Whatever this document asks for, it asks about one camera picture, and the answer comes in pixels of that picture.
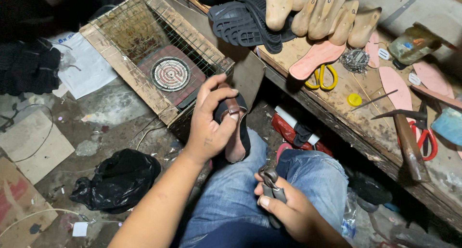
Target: concrete floor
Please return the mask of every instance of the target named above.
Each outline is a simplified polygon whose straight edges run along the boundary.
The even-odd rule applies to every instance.
[[[282,136],[271,126],[271,116],[274,107],[280,102],[283,93],[271,82],[263,82],[266,92],[260,92],[252,112],[247,117],[247,126],[254,129],[268,143],[269,162],[276,159],[276,150],[283,143]],[[92,178],[94,168],[101,161],[124,148],[135,149],[142,138],[139,133],[147,124],[158,123],[156,115],[136,95],[136,93],[118,77],[100,90],[75,100],[68,92],[62,98],[53,94],[34,95],[26,93],[24,97],[0,96],[0,114],[11,117],[11,106],[17,103],[18,109],[31,103],[41,103],[51,108],[55,124],[76,149],[69,157],[35,185],[35,188],[54,207],[64,208],[95,219],[90,224],[87,237],[72,237],[70,223],[81,221],[77,216],[63,214],[47,228],[32,248],[103,248],[107,247],[112,236],[118,230],[118,222],[123,222],[129,211],[119,215],[111,215],[99,211],[90,211],[82,204],[69,200],[75,181],[80,177]],[[33,108],[21,112],[15,122],[19,122],[34,111]],[[81,119],[92,114],[89,121]],[[319,127],[319,121],[313,119],[313,124]],[[167,169],[174,158],[182,150],[183,144],[165,127],[151,131],[139,146],[139,151],[152,154],[162,166],[162,172]],[[205,181],[210,169],[205,166],[194,188],[193,194],[199,193],[199,188]],[[358,248],[375,247],[383,241],[371,227],[367,213],[358,207],[357,236],[355,245]]]

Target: black plastic bag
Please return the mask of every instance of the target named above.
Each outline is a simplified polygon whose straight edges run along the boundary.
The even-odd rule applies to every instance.
[[[154,157],[124,149],[101,162],[92,180],[78,179],[69,199],[90,210],[119,214],[138,204],[159,173],[160,164]]]

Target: tattoo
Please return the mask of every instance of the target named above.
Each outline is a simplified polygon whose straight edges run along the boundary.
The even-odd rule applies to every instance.
[[[213,142],[213,138],[205,138],[204,146],[210,145],[211,142]]]

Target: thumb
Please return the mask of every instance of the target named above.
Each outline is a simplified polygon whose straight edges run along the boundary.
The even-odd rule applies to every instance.
[[[290,222],[293,222],[299,217],[297,211],[275,198],[262,195],[258,199],[257,204],[275,215],[284,225],[290,224]]]
[[[226,115],[223,121],[220,124],[220,127],[217,129],[217,134],[221,138],[225,138],[228,142],[232,133],[236,130],[237,120],[239,119],[239,113],[233,115]]]

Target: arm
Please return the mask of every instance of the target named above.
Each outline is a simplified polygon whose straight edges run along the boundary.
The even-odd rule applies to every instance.
[[[237,90],[230,88],[211,91],[225,79],[225,74],[212,76],[200,87],[188,143],[159,182],[136,205],[109,248],[170,245],[197,176],[205,163],[223,150],[236,128],[237,114],[225,118],[221,125],[212,117],[220,100],[237,95]]]
[[[260,182],[255,188],[259,195],[257,204],[274,214],[286,227],[287,232],[296,241],[308,247],[352,248],[335,229],[327,223],[316,208],[298,189],[279,177],[276,186],[284,188],[287,203],[263,196],[263,179],[255,173]]]

